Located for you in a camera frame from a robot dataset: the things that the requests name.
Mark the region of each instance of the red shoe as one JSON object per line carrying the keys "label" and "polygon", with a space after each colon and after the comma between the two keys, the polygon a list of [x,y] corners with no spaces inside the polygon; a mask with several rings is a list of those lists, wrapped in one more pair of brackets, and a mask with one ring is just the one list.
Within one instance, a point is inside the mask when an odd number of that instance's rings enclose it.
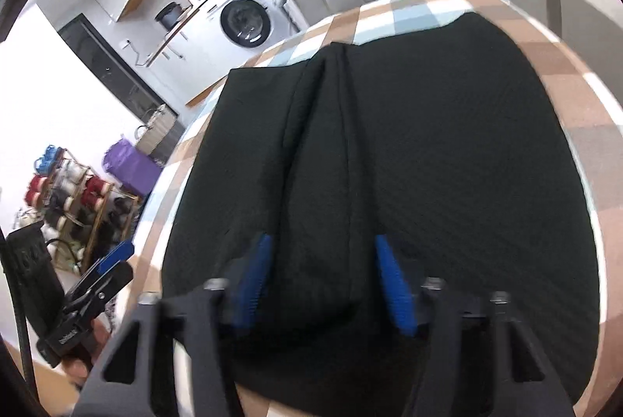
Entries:
{"label": "red shoe", "polygon": [[43,206],[43,196],[39,192],[33,189],[29,189],[24,196],[24,201],[28,206],[32,206],[34,209],[41,209]]}
{"label": "red shoe", "polygon": [[82,194],[80,202],[91,211],[99,211],[102,204],[104,204],[104,200],[101,197],[98,197],[97,194],[89,192],[88,189]]}
{"label": "red shoe", "polygon": [[35,174],[28,185],[28,188],[35,192],[42,192],[48,186],[48,177]]}
{"label": "red shoe", "polygon": [[99,196],[105,196],[112,187],[112,183],[104,181],[97,176],[91,176],[91,178],[86,181],[86,192],[98,194]]}

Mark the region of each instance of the washing machine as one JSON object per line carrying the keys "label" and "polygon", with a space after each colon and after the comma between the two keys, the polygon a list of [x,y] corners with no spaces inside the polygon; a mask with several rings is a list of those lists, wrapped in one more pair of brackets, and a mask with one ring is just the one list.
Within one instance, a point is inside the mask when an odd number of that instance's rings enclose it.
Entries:
{"label": "washing machine", "polygon": [[270,0],[209,0],[201,9],[206,18],[203,45],[213,57],[211,75],[217,77],[297,32]]}

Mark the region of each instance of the checkered fabric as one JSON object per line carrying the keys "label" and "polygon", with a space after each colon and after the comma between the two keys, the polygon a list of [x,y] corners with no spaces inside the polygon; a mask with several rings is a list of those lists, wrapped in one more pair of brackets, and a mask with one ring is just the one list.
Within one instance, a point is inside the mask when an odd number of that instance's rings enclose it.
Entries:
{"label": "checkered fabric", "polygon": [[[590,417],[623,377],[619,355],[623,352],[623,257],[619,255],[623,246],[623,110],[577,55],[507,0],[380,0],[326,18],[244,66],[295,63],[333,41],[359,44],[440,27],[466,11],[479,13],[504,30],[531,61],[558,114],[583,182],[599,261],[601,318],[593,377],[575,413]],[[119,316],[136,304],[141,292],[161,290],[160,269],[178,204],[225,81],[205,94],[200,114],[178,143],[145,207],[133,240],[136,254],[130,260],[135,277],[119,295]],[[304,415],[242,388],[240,392],[247,417]]]}

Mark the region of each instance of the purple bag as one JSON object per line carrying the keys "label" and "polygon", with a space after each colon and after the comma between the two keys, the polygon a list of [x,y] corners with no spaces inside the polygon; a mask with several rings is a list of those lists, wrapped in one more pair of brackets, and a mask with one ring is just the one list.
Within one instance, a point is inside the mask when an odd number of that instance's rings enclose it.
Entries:
{"label": "purple bag", "polygon": [[124,187],[141,196],[146,196],[153,190],[162,172],[160,166],[125,138],[121,138],[108,149],[102,159],[102,166]]}

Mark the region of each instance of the kitchen counter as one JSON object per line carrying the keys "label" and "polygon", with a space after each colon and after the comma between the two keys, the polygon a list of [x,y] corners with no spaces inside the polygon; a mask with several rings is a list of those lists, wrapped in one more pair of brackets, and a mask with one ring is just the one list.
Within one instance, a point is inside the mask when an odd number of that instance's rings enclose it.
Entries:
{"label": "kitchen counter", "polygon": [[178,21],[177,24],[164,36],[164,40],[160,43],[160,45],[158,46],[158,48],[156,48],[156,50],[150,54],[147,62],[145,63],[145,65],[147,67],[149,67],[152,63],[154,63],[154,60],[156,60],[156,58],[158,58],[158,55],[161,54],[161,52],[164,51],[164,49],[166,48],[166,46],[171,42],[171,39],[173,39],[173,37],[180,32],[180,30],[182,30],[184,28],[184,26],[186,24],[188,24],[189,21],[192,20],[192,17],[197,15],[197,13],[199,12],[200,8],[206,4],[209,0],[201,0],[199,2],[199,4],[194,5],[191,9],[186,10],[185,14],[183,15],[182,20]]}

